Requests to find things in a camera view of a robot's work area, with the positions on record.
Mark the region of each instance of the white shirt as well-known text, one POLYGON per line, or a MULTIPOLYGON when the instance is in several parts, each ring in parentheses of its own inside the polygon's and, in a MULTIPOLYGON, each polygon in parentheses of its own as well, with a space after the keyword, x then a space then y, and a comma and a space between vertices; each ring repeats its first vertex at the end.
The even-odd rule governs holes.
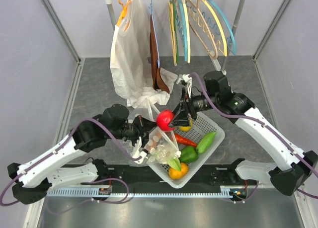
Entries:
MULTIPOLYGON (((127 106, 146 107, 148 98, 153 104, 166 105, 170 95, 153 89, 150 56, 150 20, 140 0, 131 0, 127 15, 120 27, 115 27, 110 70, 116 93, 127 99, 127 106)), ((161 68, 161 77, 173 89, 177 75, 161 68)))

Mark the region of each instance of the gray wall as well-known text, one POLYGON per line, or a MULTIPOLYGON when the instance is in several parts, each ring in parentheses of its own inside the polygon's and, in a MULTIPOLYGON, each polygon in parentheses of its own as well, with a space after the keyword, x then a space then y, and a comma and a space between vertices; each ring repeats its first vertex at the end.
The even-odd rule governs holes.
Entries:
MULTIPOLYGON (((76 63, 40 0, 0 0, 0 190, 6 167, 53 145, 76 63)), ((11 190, 4 198, 13 201, 11 190)), ((28 206, 0 207, 0 227, 20 228, 28 206)))
MULTIPOLYGON (((104 0, 50 0, 81 57, 109 57, 113 29, 104 0)), ((142 0, 148 8, 150 0, 142 0)), ((156 33, 161 56, 171 56, 168 0, 154 0, 156 33)), ((239 0, 215 0, 233 24, 239 0)), ((238 55, 253 55, 282 0, 246 0, 236 40, 238 55)), ((116 18, 121 6, 113 0, 116 18)), ((199 40, 191 34, 191 54, 206 56, 199 40)))
MULTIPOLYGON (((278 129, 305 151, 318 153, 318 6, 293 0, 259 58, 278 129)), ((318 195, 318 179, 306 182, 318 195)), ((318 201, 309 199, 318 213, 318 201)))

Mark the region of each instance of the gray floor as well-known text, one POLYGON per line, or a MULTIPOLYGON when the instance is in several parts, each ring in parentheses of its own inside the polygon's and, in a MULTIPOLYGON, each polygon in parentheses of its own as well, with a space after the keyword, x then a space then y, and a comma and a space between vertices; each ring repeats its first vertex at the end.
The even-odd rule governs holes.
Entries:
MULTIPOLYGON (((64 211, 83 200, 47 199, 53 212, 64 211)), ((88 202, 60 216, 44 212, 42 217, 44 224, 38 228, 304 227, 295 199, 273 190, 258 190, 245 204, 234 205, 217 198, 133 198, 120 205, 88 202)))
MULTIPOLYGON (((161 66, 177 75, 197 72, 201 78, 203 78, 205 73, 213 70, 209 57, 191 57, 190 64, 183 62, 177 67, 173 65, 171 57, 163 57, 161 58, 161 66)), ((271 121, 252 57, 229 57, 227 72, 232 90, 246 94, 260 109, 265 118, 271 121)), ((181 89, 179 85, 175 85, 168 105, 158 106, 158 108, 160 110, 166 108, 173 110, 178 104, 180 96, 181 89)), ((80 119, 100 114, 105 108, 110 107, 114 103, 126 105, 126 100, 115 93, 109 69, 109 58, 86 59, 75 98, 69 129, 80 119)), ((212 118, 226 134, 224 141, 207 160, 207 163, 231 163, 239 157, 250 161, 272 161, 267 152, 245 131, 239 129, 227 119, 220 117, 212 110, 206 111, 205 114, 212 118)), ((77 158, 73 163, 83 163, 89 156, 101 158, 108 164, 128 164, 128 159, 118 150, 112 141, 108 141, 103 148, 96 149, 86 156, 77 158)))

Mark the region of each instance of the plastic basket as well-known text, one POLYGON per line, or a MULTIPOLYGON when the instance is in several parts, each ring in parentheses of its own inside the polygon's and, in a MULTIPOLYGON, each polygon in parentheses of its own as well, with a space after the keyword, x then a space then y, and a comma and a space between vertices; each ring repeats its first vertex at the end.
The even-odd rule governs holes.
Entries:
MULTIPOLYGON (((220 145, 225 137, 224 131, 209 117, 204 115, 203 113, 197 113, 197 119, 193 123, 193 127, 188 132, 180 131, 179 129, 175 129, 174 132, 190 139, 196 143, 199 143, 203 136, 208 132, 216 131, 215 138, 213 143, 209 147, 209 149, 203 153, 199 154, 198 160, 188 164, 189 171, 186 175, 184 175, 179 180, 172 180, 169 177, 169 168, 170 166, 167 164, 149 164, 149 167, 158 174, 159 177, 165 182, 167 182, 173 188, 181 188, 183 187, 191 177, 199 170, 199 168, 206 162, 206 160, 211 156, 211 154, 215 151, 215 149, 220 145)), ((185 146, 179 146, 179 149, 182 150, 185 146)))

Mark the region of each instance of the blue hanger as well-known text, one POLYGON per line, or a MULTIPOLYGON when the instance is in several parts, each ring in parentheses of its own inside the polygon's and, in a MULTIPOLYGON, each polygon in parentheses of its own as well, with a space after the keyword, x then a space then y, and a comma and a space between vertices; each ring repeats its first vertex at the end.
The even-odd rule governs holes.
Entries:
POLYGON ((177 1, 178 1, 179 9, 180 9, 180 14, 181 14, 182 27, 181 27, 181 22, 180 22, 178 12, 176 12, 177 17, 175 20, 176 20, 176 25, 178 26, 179 32, 181 34, 182 45, 184 47, 184 60, 187 62, 188 61, 188 37, 187 37, 187 30, 185 25, 185 15, 184 15, 182 1, 181 0, 177 0, 177 1))
POLYGON ((150 17, 151 17, 151 18, 153 18, 154 32, 155 32, 155 39, 156 39, 156 44, 157 44, 157 55, 158 55, 158 61, 157 61, 157 64, 158 64, 158 68, 160 68, 160 56, 159 56, 159 50, 158 50, 158 41, 157 41, 157 35, 156 35, 155 21, 154 21, 154 17, 153 17, 153 0, 151 0, 151 3, 150 3, 150 12, 151 12, 150 17))
MULTIPOLYGON (((207 2, 209 2, 212 6, 214 6, 214 8, 220 13, 221 17, 223 18, 223 20, 224 20, 224 22, 225 22, 225 24, 226 24, 226 26, 228 28, 228 31, 230 33, 230 38, 227 38, 228 49, 231 51, 231 53, 233 53, 233 55, 236 55, 236 53, 237 53, 237 45, 235 43, 235 38, 234 38, 231 26, 230 26, 227 18, 225 17, 225 15, 222 12, 222 10, 218 7, 218 5, 216 3, 214 3, 213 0, 207 0, 207 2)), ((206 22, 207 22, 207 24, 210 25, 210 28, 214 29, 216 27, 214 30, 215 30, 215 33, 217 35, 221 34, 216 23, 211 25, 211 22, 212 22, 211 18, 208 18, 208 20, 206 22)))

